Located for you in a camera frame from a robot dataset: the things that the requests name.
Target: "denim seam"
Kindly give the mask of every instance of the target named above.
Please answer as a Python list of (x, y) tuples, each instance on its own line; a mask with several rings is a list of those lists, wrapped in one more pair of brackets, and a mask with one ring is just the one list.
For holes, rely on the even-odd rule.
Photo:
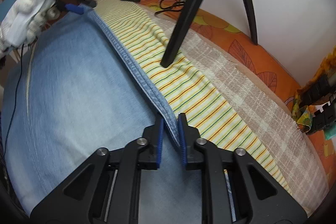
[(179, 147), (179, 142), (177, 140), (177, 127), (176, 127), (176, 119), (172, 119), (172, 116), (175, 117), (175, 114), (172, 112), (171, 107), (167, 103), (166, 106), (162, 104), (162, 100), (166, 99), (160, 93), (157, 88), (151, 85), (154, 85), (147, 75), (144, 75), (144, 71), (139, 67), (139, 64), (136, 63), (134, 58), (130, 55), (124, 45), (115, 37), (112, 30), (105, 24), (105, 22), (97, 15), (94, 10), (90, 10), (88, 15), (96, 22), (96, 24), (100, 27), (100, 29), (104, 32), (106, 37), (109, 39), (112, 46), (115, 48), (121, 59), (124, 61), (125, 65), (128, 67), (130, 73), (133, 75), (134, 79), (138, 82), (142, 90), (148, 96), (150, 101), (156, 106), (159, 112), (164, 116), (164, 119), (167, 121), (167, 126), (169, 128), (170, 134), (175, 142), (175, 145)]
[[(39, 46), (39, 39), (36, 42), (36, 49), (35, 50), (38, 49), (38, 46)], [(31, 89), (30, 90), (32, 90), (32, 87), (33, 87), (33, 78), (34, 78), (34, 62), (32, 61), (31, 62), (31, 75), (30, 75), (30, 82), (31, 82), (31, 84), (30, 84)], [(28, 131), (29, 131), (29, 133), (31, 133), (30, 135), (31, 135), (31, 138), (32, 138), (33, 144), (34, 144), (34, 150), (35, 150), (35, 154), (36, 154), (37, 165), (39, 166), (40, 163), (39, 163), (39, 159), (38, 159), (38, 155), (37, 155), (37, 150), (36, 150), (36, 145), (35, 145), (33, 122), (32, 122), (32, 116), (31, 116), (31, 113), (32, 113), (32, 100), (31, 100), (31, 98), (28, 98), (28, 100), (29, 99), (30, 99), (30, 119), (31, 119), (31, 123), (30, 124), (31, 124), (31, 132), (30, 132), (30, 126), (29, 126), (29, 113), (27, 112)], [(27, 138), (27, 143), (28, 143), (29, 153), (31, 155), (31, 160), (33, 161), (34, 167), (36, 169), (36, 173), (37, 173), (37, 175), (38, 175), (38, 177), (39, 177), (39, 179), (41, 181), (41, 184), (43, 186), (43, 189), (44, 189), (45, 193), (47, 194), (48, 192), (46, 190), (46, 186), (44, 185), (44, 182), (43, 182), (43, 180), (42, 180), (42, 178), (40, 176), (40, 173), (38, 172), (39, 168), (37, 168), (37, 166), (36, 166), (36, 163), (35, 163), (35, 160), (34, 160), (34, 157), (33, 157), (33, 154), (32, 154), (32, 150), (31, 150), (31, 145), (30, 145), (30, 142), (29, 142), (28, 138)]]

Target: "yellow patterned cloth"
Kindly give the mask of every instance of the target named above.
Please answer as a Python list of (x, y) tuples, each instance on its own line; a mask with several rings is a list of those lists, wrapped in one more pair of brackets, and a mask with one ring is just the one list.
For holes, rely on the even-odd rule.
[(168, 68), (160, 66), (168, 39), (140, 6), (120, 0), (97, 0), (95, 11), (166, 98), (176, 117), (185, 112), (189, 125), (220, 148), (246, 149), (291, 193), (275, 160), (256, 134), (182, 52)]

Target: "blue denim fabric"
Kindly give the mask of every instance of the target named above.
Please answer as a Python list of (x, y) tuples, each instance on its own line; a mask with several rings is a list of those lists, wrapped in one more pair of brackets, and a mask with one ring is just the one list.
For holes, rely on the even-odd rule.
[[(22, 61), (6, 164), (28, 215), (97, 148), (124, 147), (159, 111), (169, 133), (160, 169), (142, 172), (139, 223), (201, 222), (200, 173), (182, 169), (171, 108), (93, 10), (68, 13)], [(16, 66), (5, 87), (3, 141), (19, 74)]]

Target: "leaf pattern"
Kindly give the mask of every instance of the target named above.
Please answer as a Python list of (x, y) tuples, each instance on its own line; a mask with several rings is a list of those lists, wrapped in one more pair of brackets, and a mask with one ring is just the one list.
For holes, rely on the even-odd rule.
[(241, 33), (241, 30), (237, 29), (236, 27), (232, 26), (231, 24), (229, 24), (226, 28), (224, 28), (224, 30), (226, 30), (227, 32), (230, 32), (230, 33)]
[(212, 37), (211, 26), (209, 25), (201, 25), (193, 22), (190, 28), (193, 29), (195, 32), (198, 32), (200, 35), (204, 36), (207, 39), (211, 39)]
[(245, 67), (247, 67), (251, 72), (256, 74), (255, 67), (253, 65), (252, 59), (249, 57), (242, 45), (239, 44), (237, 40), (234, 40), (228, 50), (234, 58), (240, 61)]
[(265, 71), (258, 73), (257, 76), (269, 87), (269, 89), (275, 92), (277, 87), (277, 75), (271, 71)]
[(290, 102), (294, 101), (294, 96), (289, 97), (284, 103), (285, 105), (288, 105)]

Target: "bed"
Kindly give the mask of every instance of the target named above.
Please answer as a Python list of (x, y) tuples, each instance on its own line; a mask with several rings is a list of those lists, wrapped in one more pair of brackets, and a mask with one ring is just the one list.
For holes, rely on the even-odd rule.
[[(141, 4), (153, 11), (161, 10), (160, 0), (142, 0)], [(179, 14), (166, 12), (166, 16), (177, 20)], [(245, 68), (255, 74), (267, 87), (277, 104), (288, 112), (292, 110), (294, 94), (300, 85), (262, 46), (255, 46), (240, 30), (204, 10), (199, 9), (192, 30), (229, 53)], [(325, 170), (329, 186), (336, 181), (336, 154), (331, 140), (325, 140), (322, 131), (309, 136)]]

